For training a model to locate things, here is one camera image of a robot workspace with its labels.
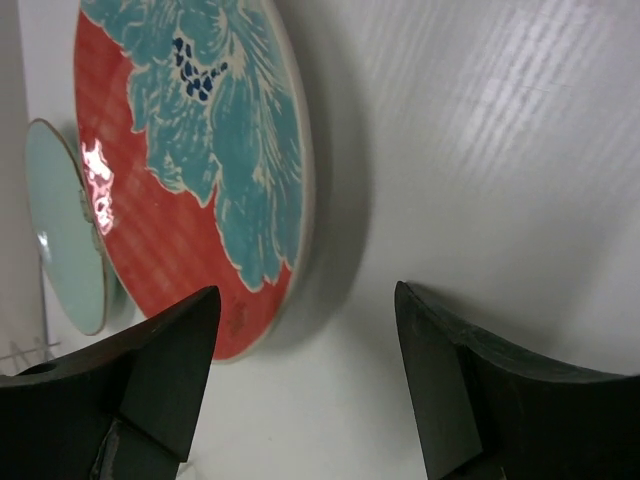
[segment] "decorative plate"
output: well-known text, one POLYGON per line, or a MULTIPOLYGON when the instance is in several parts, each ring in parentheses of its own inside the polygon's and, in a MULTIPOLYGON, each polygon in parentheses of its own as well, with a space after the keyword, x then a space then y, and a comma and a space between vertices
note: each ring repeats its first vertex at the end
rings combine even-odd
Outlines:
POLYGON ((307 110, 264 0, 82 0, 84 175, 116 271, 147 316, 217 285, 214 360, 273 325, 310 240, 307 110))
POLYGON ((94 335, 104 327, 118 284, 101 254, 74 155, 45 120, 29 125, 25 168, 45 272, 69 320, 94 335))

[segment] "white wall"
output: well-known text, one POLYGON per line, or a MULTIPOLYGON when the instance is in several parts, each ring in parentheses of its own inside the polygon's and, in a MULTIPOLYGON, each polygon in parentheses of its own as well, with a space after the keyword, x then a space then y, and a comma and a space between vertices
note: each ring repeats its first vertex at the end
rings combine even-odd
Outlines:
POLYGON ((46 343, 23 166, 27 109, 15 0, 0 2, 0 45, 0 374, 13 375, 41 362, 44 352, 33 349, 46 343))
MULTIPOLYGON (((201 478, 424 478, 397 280, 539 352, 637 372, 640 4, 276 3, 310 104, 318 232, 264 348, 212 369, 201 478)), ((20 7, 29 113, 70 122, 77 2, 20 7)))

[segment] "pale green plate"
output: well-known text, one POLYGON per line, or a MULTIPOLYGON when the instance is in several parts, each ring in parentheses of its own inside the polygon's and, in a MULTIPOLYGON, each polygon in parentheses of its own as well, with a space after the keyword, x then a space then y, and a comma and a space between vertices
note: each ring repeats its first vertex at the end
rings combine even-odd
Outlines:
POLYGON ((71 322, 94 335, 104 327, 117 280, 97 243, 75 155, 48 122, 38 119, 29 125, 25 164, 44 269, 71 322))

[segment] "plate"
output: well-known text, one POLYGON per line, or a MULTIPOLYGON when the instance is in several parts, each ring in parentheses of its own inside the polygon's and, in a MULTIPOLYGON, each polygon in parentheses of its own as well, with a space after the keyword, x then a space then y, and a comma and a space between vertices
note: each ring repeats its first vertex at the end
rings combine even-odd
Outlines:
POLYGON ((74 155, 45 120, 29 125, 25 170, 44 270, 69 320, 95 335, 109 316, 117 280, 100 252, 74 155))
POLYGON ((206 285, 214 360, 273 326, 308 250, 314 173, 291 46, 270 1, 83 0, 74 54, 96 224, 146 316, 206 285))

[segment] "teal plate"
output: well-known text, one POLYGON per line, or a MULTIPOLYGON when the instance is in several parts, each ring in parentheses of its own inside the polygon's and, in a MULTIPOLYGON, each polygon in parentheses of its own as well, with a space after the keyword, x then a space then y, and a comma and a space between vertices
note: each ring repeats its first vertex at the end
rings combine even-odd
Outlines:
POLYGON ((117 289, 87 214, 75 155, 45 120, 29 125, 25 167, 42 263, 65 313, 85 335, 105 325, 117 289))

